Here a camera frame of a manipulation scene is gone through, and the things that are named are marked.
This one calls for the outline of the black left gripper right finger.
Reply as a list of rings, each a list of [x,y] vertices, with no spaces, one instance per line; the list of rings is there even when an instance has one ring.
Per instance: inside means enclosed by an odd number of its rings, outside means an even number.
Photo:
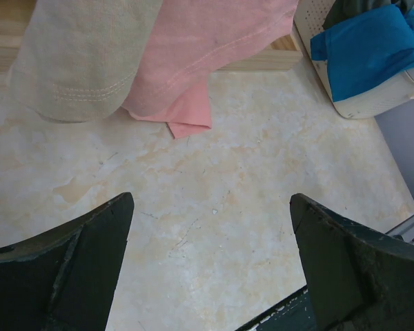
[[[318,330],[414,330],[414,245],[304,194],[290,217]]]

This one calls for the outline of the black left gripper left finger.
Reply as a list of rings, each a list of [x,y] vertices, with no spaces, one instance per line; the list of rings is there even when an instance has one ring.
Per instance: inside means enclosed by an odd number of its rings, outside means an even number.
[[[0,330],[105,330],[134,207],[124,192],[0,248]]]

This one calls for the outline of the blue t-shirt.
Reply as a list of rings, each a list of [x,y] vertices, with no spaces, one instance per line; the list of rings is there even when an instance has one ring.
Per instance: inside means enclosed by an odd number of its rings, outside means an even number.
[[[313,61],[327,62],[332,100],[344,101],[414,68],[414,10],[368,10],[325,28],[310,50]]]

